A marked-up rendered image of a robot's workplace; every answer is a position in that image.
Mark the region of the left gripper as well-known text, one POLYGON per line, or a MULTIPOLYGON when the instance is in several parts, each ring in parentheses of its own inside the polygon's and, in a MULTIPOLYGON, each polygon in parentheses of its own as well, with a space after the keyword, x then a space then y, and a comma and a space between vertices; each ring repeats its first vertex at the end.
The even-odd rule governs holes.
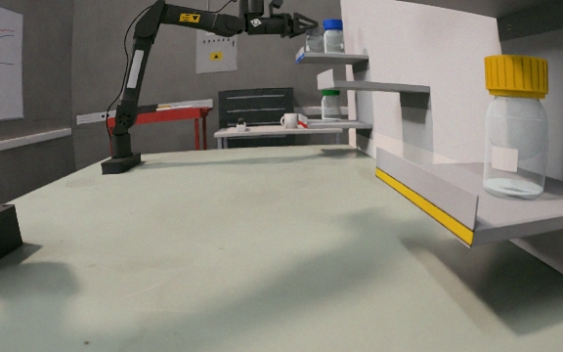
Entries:
POLYGON ((272 2, 270 2, 269 4, 270 17, 265 18, 265 26, 266 26, 265 34, 280 34, 281 38, 286 36, 292 38, 297 35, 305 33, 306 31, 304 30, 319 26, 318 22, 309 19, 297 12, 293 13, 294 19, 292 19, 290 13, 273 14, 274 1, 275 0, 272 0, 272 2), (308 22, 312 22, 313 24, 309 25, 304 22, 300 22, 299 18, 308 22), (299 24, 304 27, 299 27, 299 24))

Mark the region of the clear glass bottle with green cap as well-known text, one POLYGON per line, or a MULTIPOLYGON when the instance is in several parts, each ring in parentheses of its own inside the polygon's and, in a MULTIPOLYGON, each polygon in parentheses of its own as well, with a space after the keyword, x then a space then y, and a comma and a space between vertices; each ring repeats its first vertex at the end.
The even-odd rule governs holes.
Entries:
POLYGON ((324 121, 340 121, 341 120, 341 101, 338 98, 340 90, 322 90, 323 100, 323 120, 324 121))

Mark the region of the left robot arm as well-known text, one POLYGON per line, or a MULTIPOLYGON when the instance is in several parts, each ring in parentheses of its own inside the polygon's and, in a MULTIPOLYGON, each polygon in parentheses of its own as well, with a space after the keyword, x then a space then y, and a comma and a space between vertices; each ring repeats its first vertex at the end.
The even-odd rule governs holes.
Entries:
POLYGON ((137 106, 144 73, 161 23, 202 29, 224 37, 232 37, 242 32, 259 35, 265 34, 266 31, 265 18, 261 18, 263 15, 264 0, 239 0, 238 17, 177 7, 166 4, 165 0, 157 0, 136 23, 131 56, 116 108, 115 126, 110 136, 112 157, 102 162, 101 166, 120 166, 141 155, 141 152, 131 153, 128 129, 137 120, 137 106))

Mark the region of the clear glass bottle with yellow cap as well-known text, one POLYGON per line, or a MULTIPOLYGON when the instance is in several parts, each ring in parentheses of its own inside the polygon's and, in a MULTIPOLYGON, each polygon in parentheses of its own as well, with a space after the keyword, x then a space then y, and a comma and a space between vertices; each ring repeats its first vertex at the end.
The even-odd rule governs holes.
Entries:
POLYGON ((513 200, 539 198, 544 189, 549 120, 547 60, 530 56, 484 58, 486 113, 483 187, 513 200))

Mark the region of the white panel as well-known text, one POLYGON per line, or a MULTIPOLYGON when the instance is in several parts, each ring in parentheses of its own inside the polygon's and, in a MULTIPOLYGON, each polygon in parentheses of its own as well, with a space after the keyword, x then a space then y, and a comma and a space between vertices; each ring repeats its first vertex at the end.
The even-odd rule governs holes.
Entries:
POLYGON ((349 145, 376 159, 376 147, 415 164, 485 161, 484 58, 547 60, 545 176, 563 181, 563 0, 501 18, 395 0, 341 0, 347 81, 430 86, 430 93, 348 92, 349 145))

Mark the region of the clear bottle with blue cap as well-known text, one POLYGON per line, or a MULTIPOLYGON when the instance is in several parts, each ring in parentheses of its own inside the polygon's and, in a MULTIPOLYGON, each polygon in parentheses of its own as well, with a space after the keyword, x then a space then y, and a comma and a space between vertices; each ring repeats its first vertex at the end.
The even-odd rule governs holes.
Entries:
POLYGON ((342 20, 324 20, 325 52, 345 54, 342 20))

